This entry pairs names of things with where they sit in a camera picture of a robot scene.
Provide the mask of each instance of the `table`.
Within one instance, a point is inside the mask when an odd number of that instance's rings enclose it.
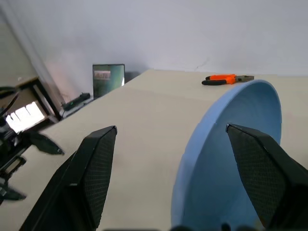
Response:
[[[94,130],[116,125],[113,170],[98,231],[170,228],[172,188],[185,146],[205,112],[234,85],[203,86],[212,73],[149,70],[43,131],[66,152],[50,156],[30,147],[27,163],[10,179],[27,194],[0,206],[0,230],[18,230],[55,170]],[[306,77],[257,75],[270,82],[282,104],[282,148],[308,167]]]
[[[38,101],[40,107],[43,109],[45,114],[47,116],[51,116],[52,114],[51,114],[50,110],[48,109],[47,105],[43,102],[42,97],[39,95],[39,93],[41,93],[42,96],[46,99],[50,108],[52,109],[54,116],[57,118],[57,120],[60,121],[62,119],[62,117],[59,114],[57,107],[55,106],[55,104],[53,103],[49,94],[47,93],[46,89],[42,85],[39,77],[27,77],[25,79],[22,79],[22,81],[20,81],[20,82],[14,81],[13,83],[14,84],[10,84],[9,86],[19,88],[21,91],[29,89],[31,91],[31,93],[33,94],[33,96],[35,97],[35,99]],[[6,98],[6,97],[8,97],[12,94],[13,94],[12,92],[2,93],[2,94],[0,94],[0,99]]]

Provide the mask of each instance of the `monitor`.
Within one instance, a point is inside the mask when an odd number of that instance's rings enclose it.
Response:
[[[97,99],[125,83],[124,64],[94,64],[93,97]]]

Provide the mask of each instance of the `window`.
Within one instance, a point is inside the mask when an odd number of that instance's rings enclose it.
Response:
[[[35,102],[19,108],[6,117],[6,121],[15,132],[32,127],[45,117]]]

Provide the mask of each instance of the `white wall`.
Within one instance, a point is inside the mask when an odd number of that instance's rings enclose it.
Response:
[[[308,73],[306,0],[5,0],[64,94],[92,92],[92,64]]]
[[[30,60],[0,14],[0,86],[17,83],[18,78],[36,77]]]

